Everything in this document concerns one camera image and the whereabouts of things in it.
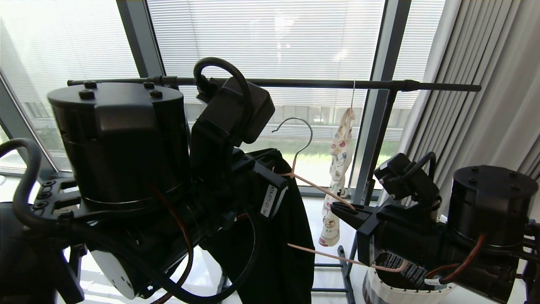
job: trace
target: patterned cloth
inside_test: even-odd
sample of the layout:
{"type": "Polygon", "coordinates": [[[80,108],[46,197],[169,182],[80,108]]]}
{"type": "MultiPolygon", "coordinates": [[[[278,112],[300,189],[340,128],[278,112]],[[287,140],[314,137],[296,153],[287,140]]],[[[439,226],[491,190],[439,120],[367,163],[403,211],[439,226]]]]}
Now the patterned cloth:
{"type": "MultiPolygon", "coordinates": [[[[354,125],[354,113],[352,109],[347,109],[341,117],[339,128],[337,129],[332,145],[330,146],[332,163],[330,164],[330,192],[335,195],[345,196],[345,172],[353,159],[352,126],[354,125]]],[[[322,221],[324,227],[319,237],[319,244],[322,246],[334,246],[339,241],[339,218],[330,210],[330,205],[336,201],[330,195],[325,196],[322,206],[322,221]]]]}

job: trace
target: hanger hook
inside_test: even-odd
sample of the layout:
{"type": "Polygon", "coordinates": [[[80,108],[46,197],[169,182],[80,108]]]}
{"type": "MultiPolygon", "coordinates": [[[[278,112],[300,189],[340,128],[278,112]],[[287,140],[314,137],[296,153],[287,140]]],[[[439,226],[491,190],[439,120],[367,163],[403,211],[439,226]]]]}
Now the hanger hook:
{"type": "Polygon", "coordinates": [[[292,166],[292,172],[294,173],[294,167],[296,167],[296,157],[298,156],[298,154],[300,152],[302,152],[304,149],[306,149],[310,144],[311,144],[311,141],[313,140],[313,128],[311,127],[311,125],[309,124],[309,122],[307,122],[305,119],[303,118],[299,118],[299,117],[289,117],[289,118],[286,118],[285,120],[283,120],[279,126],[272,131],[272,133],[276,132],[279,130],[279,128],[281,128],[281,126],[283,125],[283,123],[285,123],[286,121],[288,120],[301,120],[303,122],[305,122],[305,124],[309,127],[309,132],[310,132],[310,136],[309,136],[309,141],[307,142],[307,144],[305,146],[303,146],[300,150],[298,150],[296,152],[296,154],[294,155],[294,160],[293,160],[293,166],[292,166]]]}

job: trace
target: clothes hanger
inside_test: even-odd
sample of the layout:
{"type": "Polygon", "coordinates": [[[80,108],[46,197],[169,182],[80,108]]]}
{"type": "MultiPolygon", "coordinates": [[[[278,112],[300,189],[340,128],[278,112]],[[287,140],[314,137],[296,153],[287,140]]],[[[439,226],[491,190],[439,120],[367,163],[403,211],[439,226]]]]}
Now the clothes hanger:
{"type": "MultiPolygon", "coordinates": [[[[311,127],[311,125],[309,124],[309,122],[307,122],[306,120],[304,120],[303,118],[299,118],[299,117],[289,117],[285,120],[283,120],[279,125],[278,127],[272,131],[272,133],[276,132],[279,130],[279,128],[281,128],[281,126],[283,125],[283,123],[285,123],[286,121],[288,120],[293,120],[293,119],[296,119],[296,120],[301,120],[303,121],[308,127],[309,127],[309,132],[310,132],[310,136],[309,136],[309,141],[307,143],[307,145],[303,146],[300,150],[298,150],[296,152],[296,154],[294,155],[294,159],[293,159],[293,165],[291,167],[291,172],[290,173],[284,173],[284,174],[280,174],[281,176],[289,176],[289,177],[292,177],[292,178],[296,178],[296,179],[299,179],[319,190],[321,190],[322,192],[330,195],[331,197],[335,198],[336,200],[344,203],[346,206],[348,206],[349,208],[351,208],[352,210],[355,210],[354,209],[354,206],[351,205],[349,202],[347,202],[346,200],[342,199],[341,197],[331,193],[330,191],[326,190],[326,189],[323,189],[317,185],[315,185],[314,183],[308,181],[307,179],[304,179],[302,178],[301,176],[298,176],[297,174],[294,173],[294,169],[296,167],[296,158],[298,157],[298,154],[300,152],[302,152],[304,149],[306,149],[310,144],[311,144],[311,141],[313,140],[313,128],[311,127]]],[[[357,265],[363,265],[363,266],[366,266],[365,264],[363,263],[360,263],[358,261],[354,261],[354,260],[350,260],[350,259],[347,259],[347,258],[344,258],[344,257],[340,257],[340,256],[336,256],[336,255],[331,255],[331,254],[327,254],[327,253],[324,253],[324,252],[319,252],[319,251],[316,251],[316,250],[313,250],[313,249],[309,249],[309,248],[305,248],[305,247],[302,247],[302,246],[297,246],[297,245],[294,245],[294,244],[290,244],[290,243],[287,243],[287,245],[289,247],[292,247],[292,248],[295,248],[295,249],[298,249],[298,250],[303,250],[303,251],[306,251],[306,252],[309,252],[309,253],[314,253],[314,254],[319,254],[319,255],[324,255],[324,256],[327,256],[327,257],[331,257],[333,259],[338,259],[338,260],[343,260],[343,261],[347,261],[349,263],[353,263],[353,264],[357,264],[357,265]]],[[[370,267],[373,267],[375,269],[378,269],[378,270],[384,270],[384,271],[387,271],[387,272],[394,272],[394,273],[397,273],[397,272],[402,272],[403,270],[405,270],[405,268],[407,267],[407,265],[409,265],[409,262],[406,261],[406,260],[403,260],[403,262],[401,263],[401,266],[399,266],[398,268],[388,268],[388,267],[382,267],[382,266],[377,266],[377,265],[371,265],[370,267]]]]}
{"type": "Polygon", "coordinates": [[[349,207],[350,209],[354,210],[353,205],[351,205],[351,204],[350,204],[349,202],[347,202],[346,200],[344,200],[344,199],[342,199],[341,197],[339,197],[339,196],[333,194],[332,192],[328,191],[327,189],[324,189],[324,188],[322,188],[322,187],[319,187],[319,186],[315,185],[314,183],[310,182],[309,180],[307,180],[307,179],[305,179],[305,178],[303,178],[303,177],[297,175],[296,173],[294,173],[294,169],[295,169],[295,167],[296,167],[296,158],[298,157],[298,154],[299,154],[300,152],[302,152],[304,149],[306,149],[306,148],[311,144],[311,141],[313,140],[313,128],[311,127],[311,125],[309,124],[309,122],[307,122],[307,121],[306,121],[305,119],[303,119],[303,118],[299,118],[299,117],[289,117],[289,118],[283,120],[283,121],[279,124],[279,126],[278,126],[275,130],[272,131],[272,133],[278,131],[279,128],[281,128],[281,126],[283,125],[283,123],[285,123],[285,122],[288,121],[288,120],[301,120],[301,121],[303,121],[303,122],[309,127],[310,136],[309,136],[309,141],[307,142],[307,144],[306,144],[305,146],[303,146],[302,148],[300,148],[300,150],[298,150],[298,151],[296,152],[296,154],[294,155],[293,165],[292,165],[291,172],[290,172],[290,173],[280,174],[280,175],[281,175],[281,176],[290,176],[290,177],[292,177],[292,178],[299,179],[299,180],[301,180],[302,182],[304,182],[304,183],[306,183],[306,184],[308,184],[308,185],[310,185],[310,186],[312,186],[312,187],[315,187],[315,188],[317,188],[318,190],[321,190],[322,192],[324,192],[324,193],[330,195],[331,197],[335,198],[336,200],[338,200],[338,201],[344,203],[344,204],[345,204],[347,207],[349,207]]]}

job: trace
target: curtain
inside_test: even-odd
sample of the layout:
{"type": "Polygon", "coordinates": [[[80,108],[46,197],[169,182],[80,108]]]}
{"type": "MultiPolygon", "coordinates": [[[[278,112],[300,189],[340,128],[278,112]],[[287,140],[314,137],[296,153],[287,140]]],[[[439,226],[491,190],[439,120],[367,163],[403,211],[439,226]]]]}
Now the curtain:
{"type": "MultiPolygon", "coordinates": [[[[454,3],[453,25],[441,22],[435,36],[444,42],[451,27],[444,55],[434,42],[424,81],[480,84],[482,91],[421,93],[400,144],[412,160],[437,154],[442,213],[458,168],[488,164],[540,176],[540,2],[454,3]]],[[[540,215],[539,204],[531,217],[540,215]]]]}

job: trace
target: black cloth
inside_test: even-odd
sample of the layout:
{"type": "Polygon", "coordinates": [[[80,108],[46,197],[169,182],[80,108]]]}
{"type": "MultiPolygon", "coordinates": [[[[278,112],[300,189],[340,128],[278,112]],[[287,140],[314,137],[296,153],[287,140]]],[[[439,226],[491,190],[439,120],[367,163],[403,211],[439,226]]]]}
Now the black cloth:
{"type": "MultiPolygon", "coordinates": [[[[277,152],[274,171],[288,173],[291,167],[277,152]]],[[[258,259],[238,289],[244,304],[311,303],[315,254],[291,248],[287,243],[315,249],[306,210],[295,179],[288,179],[288,190],[280,208],[264,230],[258,259]]],[[[222,266],[232,282],[246,266],[253,248],[249,220],[240,220],[228,230],[220,230],[201,247],[222,266]]]]}

